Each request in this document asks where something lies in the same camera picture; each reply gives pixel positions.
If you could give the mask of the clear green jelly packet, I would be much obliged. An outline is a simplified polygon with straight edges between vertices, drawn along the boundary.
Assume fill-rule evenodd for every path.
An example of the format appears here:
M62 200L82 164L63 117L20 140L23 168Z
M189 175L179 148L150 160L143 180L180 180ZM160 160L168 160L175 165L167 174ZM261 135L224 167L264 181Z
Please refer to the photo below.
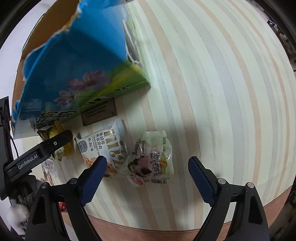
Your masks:
M165 131L144 132L119 169L135 186L167 184L174 174L173 150Z

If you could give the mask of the brown mat label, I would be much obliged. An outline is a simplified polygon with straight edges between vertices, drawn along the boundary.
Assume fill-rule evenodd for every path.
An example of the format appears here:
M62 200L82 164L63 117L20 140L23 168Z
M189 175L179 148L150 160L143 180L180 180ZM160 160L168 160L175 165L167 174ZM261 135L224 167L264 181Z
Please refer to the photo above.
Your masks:
M101 101L86 111L81 112L83 126L88 126L114 116L117 116L114 98Z

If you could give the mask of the cat pattern striped mat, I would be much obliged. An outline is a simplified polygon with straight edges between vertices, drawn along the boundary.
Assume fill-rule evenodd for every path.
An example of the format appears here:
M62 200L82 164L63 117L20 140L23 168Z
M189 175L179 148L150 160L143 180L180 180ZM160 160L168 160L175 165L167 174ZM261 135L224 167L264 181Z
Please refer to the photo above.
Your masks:
M131 150L145 131L173 148L167 184L106 178L86 210L104 240L191 240L210 207L188 171L197 156L234 184L253 182L263 205L295 178L295 75L253 1L132 1L150 84L115 99Z

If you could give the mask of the white Miz cookie packet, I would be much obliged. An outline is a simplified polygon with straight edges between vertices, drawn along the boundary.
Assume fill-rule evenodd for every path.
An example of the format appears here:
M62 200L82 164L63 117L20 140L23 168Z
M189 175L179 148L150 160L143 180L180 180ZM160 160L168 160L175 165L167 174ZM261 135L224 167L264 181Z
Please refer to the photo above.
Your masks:
M125 127L117 118L111 127L96 131L83 138L75 138L86 167L91 167L99 156L107 161L104 177L114 177L118 174L128 156L125 144Z

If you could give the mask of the small yellow snack packet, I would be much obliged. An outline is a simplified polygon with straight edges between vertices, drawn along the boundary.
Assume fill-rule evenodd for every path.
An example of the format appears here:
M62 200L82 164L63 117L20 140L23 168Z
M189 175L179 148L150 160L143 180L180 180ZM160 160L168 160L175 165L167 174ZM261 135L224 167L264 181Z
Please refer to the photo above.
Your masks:
M55 160L63 161L73 152L71 131L65 130L60 121L54 121L54 124L46 130L38 130L37 134L43 141L49 141L53 146L52 157Z

